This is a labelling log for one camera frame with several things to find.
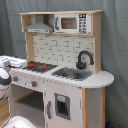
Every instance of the countertop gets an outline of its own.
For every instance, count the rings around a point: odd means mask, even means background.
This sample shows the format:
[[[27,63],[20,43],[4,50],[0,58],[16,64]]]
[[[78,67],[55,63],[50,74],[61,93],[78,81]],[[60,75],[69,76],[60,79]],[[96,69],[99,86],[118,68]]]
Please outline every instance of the countertop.
[[[46,80],[53,80],[55,82],[62,82],[65,84],[70,84],[72,86],[82,87],[82,88],[102,88],[105,86],[109,86],[114,82],[114,76],[107,71],[100,71],[97,74],[92,74],[91,76],[89,76],[87,79],[83,81],[76,81],[76,80],[71,80],[71,79],[66,79],[66,78],[61,78],[61,77],[56,77],[51,75],[51,73],[53,73],[54,71],[57,71],[60,68],[63,68],[63,67],[58,66],[43,74],[31,72],[23,69],[12,69],[12,70],[20,71],[24,73],[30,73],[36,76],[40,76]]]

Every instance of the knob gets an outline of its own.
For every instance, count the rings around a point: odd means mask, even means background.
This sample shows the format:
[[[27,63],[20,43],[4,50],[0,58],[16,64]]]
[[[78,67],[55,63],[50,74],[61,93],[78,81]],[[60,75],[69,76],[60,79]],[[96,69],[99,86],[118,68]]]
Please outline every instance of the knob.
[[[31,84],[32,84],[32,87],[36,87],[37,86],[37,82],[36,81],[31,82]]]
[[[18,77],[17,76],[14,76],[13,77],[13,81],[18,81]]]

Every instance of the tile backsplash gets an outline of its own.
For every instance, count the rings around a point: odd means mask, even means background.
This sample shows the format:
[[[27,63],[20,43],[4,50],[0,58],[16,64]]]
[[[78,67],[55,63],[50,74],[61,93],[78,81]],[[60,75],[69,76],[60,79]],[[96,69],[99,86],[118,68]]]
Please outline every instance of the tile backsplash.
[[[33,36],[33,49],[34,61],[75,68],[81,51],[94,55],[94,38],[38,34]],[[94,71],[87,55],[82,55],[82,62],[86,62],[86,69]]]

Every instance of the gray wall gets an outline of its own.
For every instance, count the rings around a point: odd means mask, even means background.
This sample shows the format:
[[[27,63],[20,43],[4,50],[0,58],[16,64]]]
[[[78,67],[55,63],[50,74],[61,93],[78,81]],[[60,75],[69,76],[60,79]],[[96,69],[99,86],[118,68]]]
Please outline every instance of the gray wall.
[[[4,0],[0,0],[0,55],[3,54],[12,55],[12,44],[6,4]]]
[[[81,11],[101,9],[102,69],[115,76],[106,88],[106,121],[128,128],[128,1],[127,0],[6,0],[15,55],[25,58],[20,15],[27,11]]]

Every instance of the cabinet door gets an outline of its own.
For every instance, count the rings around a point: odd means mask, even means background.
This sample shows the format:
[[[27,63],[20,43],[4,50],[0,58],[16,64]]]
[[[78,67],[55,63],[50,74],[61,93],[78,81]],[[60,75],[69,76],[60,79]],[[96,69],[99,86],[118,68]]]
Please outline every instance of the cabinet door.
[[[81,89],[45,82],[46,128],[83,128]]]

